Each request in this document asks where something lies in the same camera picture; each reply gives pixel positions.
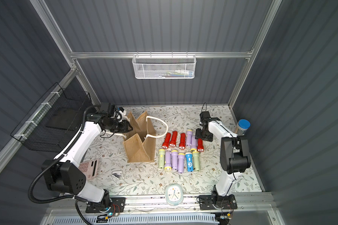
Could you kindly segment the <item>brown burlap tote bag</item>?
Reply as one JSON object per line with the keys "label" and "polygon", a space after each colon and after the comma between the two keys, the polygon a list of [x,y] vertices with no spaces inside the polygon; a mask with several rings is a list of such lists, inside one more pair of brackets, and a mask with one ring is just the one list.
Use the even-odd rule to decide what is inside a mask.
{"label": "brown burlap tote bag", "polygon": [[[166,136],[169,130],[168,124],[159,118],[148,115],[147,112],[142,113],[138,118],[135,118],[132,112],[130,112],[127,118],[133,127],[133,131],[122,134],[127,162],[154,162],[156,139]],[[165,130],[163,134],[157,135],[152,120],[157,120],[164,125]]]}

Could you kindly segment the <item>blue flashlight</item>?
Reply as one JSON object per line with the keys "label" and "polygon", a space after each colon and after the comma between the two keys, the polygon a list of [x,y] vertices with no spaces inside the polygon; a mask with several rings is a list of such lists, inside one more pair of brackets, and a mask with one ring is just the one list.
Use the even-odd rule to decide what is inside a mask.
{"label": "blue flashlight", "polygon": [[186,164],[187,164],[187,171],[188,172],[193,172],[194,168],[193,168],[193,157],[192,157],[192,153],[191,152],[187,152],[185,154],[186,157]]}

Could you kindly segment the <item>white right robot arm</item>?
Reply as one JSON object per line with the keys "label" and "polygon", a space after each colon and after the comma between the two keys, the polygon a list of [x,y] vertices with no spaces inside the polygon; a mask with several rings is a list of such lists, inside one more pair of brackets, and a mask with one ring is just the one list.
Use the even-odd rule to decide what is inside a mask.
{"label": "white right robot arm", "polygon": [[239,176],[251,166],[248,140],[229,130],[217,117],[208,111],[200,113],[200,125],[195,133],[196,139],[212,142],[216,137],[220,142],[220,165],[222,174],[211,194],[213,205],[228,203],[232,187]]}

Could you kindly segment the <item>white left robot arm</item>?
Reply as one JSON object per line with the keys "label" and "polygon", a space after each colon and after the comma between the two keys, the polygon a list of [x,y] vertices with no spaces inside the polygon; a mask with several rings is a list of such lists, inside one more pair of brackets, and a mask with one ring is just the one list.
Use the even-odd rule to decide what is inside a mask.
{"label": "white left robot arm", "polygon": [[[133,131],[130,120],[123,107],[111,103],[89,106],[84,110],[82,124],[67,146],[52,160],[46,160],[42,171],[31,182],[28,198],[36,204],[45,204],[73,198],[100,211],[107,211],[112,205],[108,190],[98,188],[86,180],[85,174],[79,169],[80,163],[88,148],[101,132],[112,135],[126,134]],[[34,196],[34,188],[40,178],[45,179],[48,190],[60,192],[60,197],[38,199]]]}

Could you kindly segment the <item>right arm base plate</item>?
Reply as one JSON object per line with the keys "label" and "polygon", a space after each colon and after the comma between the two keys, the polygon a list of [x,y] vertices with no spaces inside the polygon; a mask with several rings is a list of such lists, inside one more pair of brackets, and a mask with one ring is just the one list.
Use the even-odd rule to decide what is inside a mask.
{"label": "right arm base plate", "polygon": [[234,195],[216,196],[216,195],[200,195],[196,198],[200,209],[205,210],[236,210],[238,208]]}

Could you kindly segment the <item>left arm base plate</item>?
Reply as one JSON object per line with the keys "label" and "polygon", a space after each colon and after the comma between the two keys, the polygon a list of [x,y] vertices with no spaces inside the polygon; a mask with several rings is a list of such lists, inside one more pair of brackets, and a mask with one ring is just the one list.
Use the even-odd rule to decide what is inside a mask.
{"label": "left arm base plate", "polygon": [[115,197],[108,201],[103,200],[100,203],[89,202],[85,212],[86,213],[122,213],[125,208],[126,198]]}

